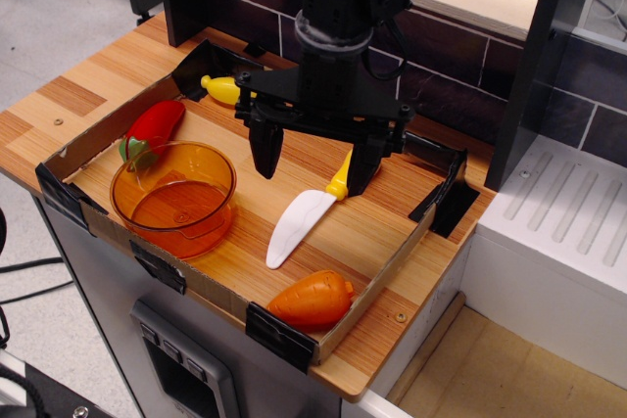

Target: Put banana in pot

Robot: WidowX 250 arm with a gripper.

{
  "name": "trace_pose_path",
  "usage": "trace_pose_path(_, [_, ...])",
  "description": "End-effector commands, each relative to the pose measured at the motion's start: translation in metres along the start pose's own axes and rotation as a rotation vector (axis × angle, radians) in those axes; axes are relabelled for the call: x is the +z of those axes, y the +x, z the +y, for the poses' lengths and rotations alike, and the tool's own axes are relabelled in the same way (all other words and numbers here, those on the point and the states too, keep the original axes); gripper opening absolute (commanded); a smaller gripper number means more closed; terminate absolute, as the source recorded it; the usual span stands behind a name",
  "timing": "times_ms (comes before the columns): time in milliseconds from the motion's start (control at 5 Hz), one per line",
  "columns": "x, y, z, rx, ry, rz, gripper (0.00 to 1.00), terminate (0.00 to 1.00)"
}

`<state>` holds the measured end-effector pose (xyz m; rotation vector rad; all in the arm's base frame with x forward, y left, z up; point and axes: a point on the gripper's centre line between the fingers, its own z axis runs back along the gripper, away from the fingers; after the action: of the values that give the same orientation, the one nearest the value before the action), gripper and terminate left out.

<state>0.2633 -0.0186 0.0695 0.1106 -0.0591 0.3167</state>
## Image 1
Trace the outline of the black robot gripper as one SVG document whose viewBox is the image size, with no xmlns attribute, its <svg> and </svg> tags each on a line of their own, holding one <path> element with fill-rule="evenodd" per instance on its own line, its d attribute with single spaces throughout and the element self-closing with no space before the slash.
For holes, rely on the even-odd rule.
<svg viewBox="0 0 627 418">
<path fill-rule="evenodd" d="M 383 156 L 400 153 L 414 112 L 368 79 L 366 46 L 355 50 L 303 49 L 300 63 L 286 70 L 244 71 L 236 117 L 249 128 L 256 171 L 271 179 L 285 129 L 355 144 L 348 195 L 361 195 Z"/>
</svg>

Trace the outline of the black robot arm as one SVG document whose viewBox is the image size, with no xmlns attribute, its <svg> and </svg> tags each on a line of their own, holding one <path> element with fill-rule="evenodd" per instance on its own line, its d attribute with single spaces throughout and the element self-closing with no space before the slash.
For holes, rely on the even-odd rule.
<svg viewBox="0 0 627 418">
<path fill-rule="evenodd" d="M 286 129 L 353 146 L 349 196 L 364 192 L 381 161 L 405 146 L 413 109 L 369 82 L 368 46 L 386 26 L 402 42 L 394 21 L 411 0 L 303 0 L 295 20 L 299 64 L 289 70 L 242 72 L 236 118 L 249 129 L 257 172 L 275 173 Z"/>
</svg>

